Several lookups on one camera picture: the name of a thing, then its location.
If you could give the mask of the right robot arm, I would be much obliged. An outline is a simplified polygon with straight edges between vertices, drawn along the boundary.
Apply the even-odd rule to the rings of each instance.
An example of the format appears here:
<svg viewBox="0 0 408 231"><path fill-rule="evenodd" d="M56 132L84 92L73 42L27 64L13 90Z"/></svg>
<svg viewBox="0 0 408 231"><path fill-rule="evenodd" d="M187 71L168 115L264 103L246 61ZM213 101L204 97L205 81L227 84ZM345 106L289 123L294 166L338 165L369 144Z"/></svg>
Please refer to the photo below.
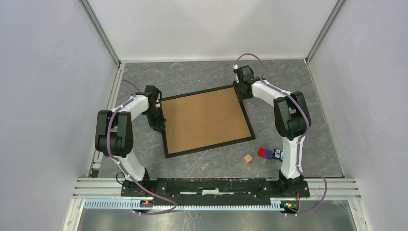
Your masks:
<svg viewBox="0 0 408 231"><path fill-rule="evenodd" d="M255 77L248 65L233 65L236 79L233 87L238 100L253 97L262 99L274 109L275 128L282 137L283 161L279 172L278 191L291 196L304 180L302 148L311 126L311 119L303 93L289 92L273 86L262 77Z"/></svg>

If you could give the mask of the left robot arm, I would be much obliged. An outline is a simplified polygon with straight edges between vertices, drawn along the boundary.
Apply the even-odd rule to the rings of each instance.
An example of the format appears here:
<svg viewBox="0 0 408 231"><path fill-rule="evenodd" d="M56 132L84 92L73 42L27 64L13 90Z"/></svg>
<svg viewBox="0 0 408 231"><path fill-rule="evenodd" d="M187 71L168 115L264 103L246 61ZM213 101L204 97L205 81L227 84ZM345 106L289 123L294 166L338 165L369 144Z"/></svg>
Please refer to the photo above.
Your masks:
<svg viewBox="0 0 408 231"><path fill-rule="evenodd" d="M132 189L139 196L151 191L148 171L133 153L133 120L145 115L151 129L165 133L166 119L162 110L162 92L148 85L144 92L135 92L120 106L100 110L97 114L95 148L113 160L124 174L125 182L133 183Z"/></svg>

